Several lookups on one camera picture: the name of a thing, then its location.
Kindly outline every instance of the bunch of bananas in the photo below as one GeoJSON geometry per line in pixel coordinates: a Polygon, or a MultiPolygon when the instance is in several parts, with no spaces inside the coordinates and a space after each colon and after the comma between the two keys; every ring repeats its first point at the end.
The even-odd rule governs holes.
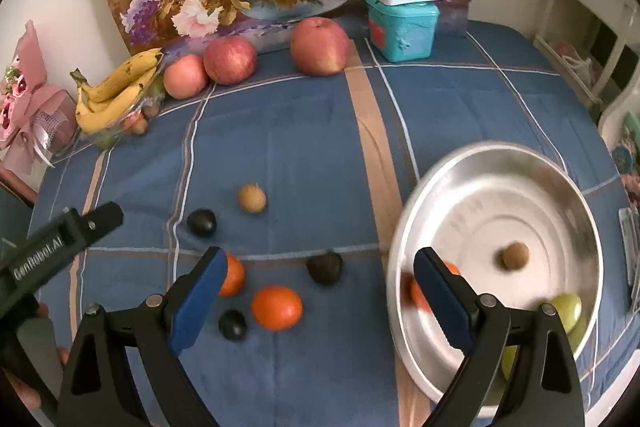
{"type": "Polygon", "coordinates": [[[156,77],[161,59],[160,48],[139,53],[95,87],[89,85],[79,70],[73,71],[71,77],[78,84],[76,120],[80,129],[93,134],[110,127],[125,116],[146,86],[156,77]]]}

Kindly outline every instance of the teal lid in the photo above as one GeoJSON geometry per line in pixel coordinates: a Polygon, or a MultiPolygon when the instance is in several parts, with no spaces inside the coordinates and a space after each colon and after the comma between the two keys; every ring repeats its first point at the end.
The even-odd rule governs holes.
{"type": "Polygon", "coordinates": [[[379,0],[367,0],[367,4],[380,13],[391,17],[424,17],[440,14],[440,10],[433,2],[410,2],[388,6],[379,0]]]}

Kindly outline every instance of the bowl rim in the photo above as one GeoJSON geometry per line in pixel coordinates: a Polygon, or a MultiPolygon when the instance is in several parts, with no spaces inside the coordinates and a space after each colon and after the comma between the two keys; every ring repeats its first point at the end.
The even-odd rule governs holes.
{"type": "MultiPolygon", "coordinates": [[[[473,156],[480,152],[486,152],[490,150],[513,150],[525,153],[527,155],[535,157],[538,160],[541,160],[546,165],[551,167],[554,171],[556,171],[556,173],[560,174],[560,176],[564,178],[564,180],[578,196],[587,213],[588,219],[591,223],[591,228],[593,229],[594,238],[596,240],[596,249],[598,253],[598,287],[593,306],[593,313],[591,314],[591,318],[587,325],[586,331],[584,332],[580,343],[574,351],[574,360],[577,360],[582,353],[582,350],[589,340],[591,332],[593,331],[593,328],[598,320],[598,311],[600,309],[600,301],[602,299],[602,284],[604,278],[604,262],[602,257],[600,235],[598,233],[598,227],[596,226],[593,213],[591,212],[591,209],[585,197],[582,195],[582,192],[574,183],[574,181],[569,177],[569,175],[546,156],[526,146],[515,144],[512,142],[487,140],[466,145],[454,150],[443,159],[438,161],[433,167],[431,167],[431,169],[429,169],[427,174],[425,174],[420,182],[418,182],[418,185],[414,188],[414,191],[406,202],[404,209],[402,210],[402,214],[400,216],[393,240],[391,242],[391,248],[389,250],[389,261],[386,271],[386,305],[394,346],[412,380],[416,383],[420,390],[435,403],[439,402],[444,394],[444,391],[446,390],[441,391],[435,385],[433,385],[420,369],[413,353],[411,352],[411,349],[408,346],[406,333],[404,331],[404,325],[402,324],[402,321],[400,319],[401,309],[399,287],[401,271],[398,269],[399,257],[401,251],[403,251],[406,247],[408,230],[414,222],[420,204],[422,203],[428,192],[444,176],[444,174],[449,171],[450,168],[452,168],[453,165],[456,165],[469,156],[473,156]]],[[[480,408],[478,417],[493,417],[495,416],[497,410],[497,405],[483,405],[480,408]]]]}

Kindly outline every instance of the orange stripe on tablecloth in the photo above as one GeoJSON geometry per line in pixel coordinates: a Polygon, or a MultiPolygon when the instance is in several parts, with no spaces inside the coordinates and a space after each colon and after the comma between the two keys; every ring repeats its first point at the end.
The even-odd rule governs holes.
{"type": "MultiPolygon", "coordinates": [[[[89,183],[89,190],[84,200],[84,206],[82,207],[82,214],[86,214],[91,210],[92,204],[95,198],[95,189],[98,186],[100,180],[100,174],[102,172],[102,165],[104,163],[104,156],[107,151],[102,151],[95,161],[94,174],[91,177],[91,183],[89,183]]],[[[69,269],[69,320],[71,323],[71,340],[76,337],[78,333],[78,270],[80,269],[80,256],[74,257],[71,268],[69,269]]]]}
{"type": "MultiPolygon", "coordinates": [[[[385,123],[367,71],[353,43],[344,74],[358,124],[371,206],[386,271],[388,250],[402,212],[402,198],[385,123]]],[[[414,384],[397,353],[395,363],[399,426],[419,427],[427,420],[431,404],[414,384]]]]}

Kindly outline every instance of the metal bolt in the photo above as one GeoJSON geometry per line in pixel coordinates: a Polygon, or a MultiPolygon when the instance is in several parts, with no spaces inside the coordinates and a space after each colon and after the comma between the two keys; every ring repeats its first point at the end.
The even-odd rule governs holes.
{"type": "Polygon", "coordinates": [[[100,304],[97,302],[89,304],[89,307],[86,309],[87,315],[97,315],[100,311],[100,304]]]}
{"type": "Polygon", "coordinates": [[[487,308],[493,308],[498,303],[497,299],[489,293],[482,294],[480,296],[480,302],[487,308]]]}
{"type": "Polygon", "coordinates": [[[149,295],[146,298],[145,304],[150,308],[158,308],[158,306],[162,304],[162,296],[158,294],[149,295]]]}
{"type": "Polygon", "coordinates": [[[542,312],[545,315],[549,315],[550,317],[552,317],[553,315],[556,314],[556,309],[553,307],[552,304],[545,302],[544,304],[542,304],[542,312]]]}

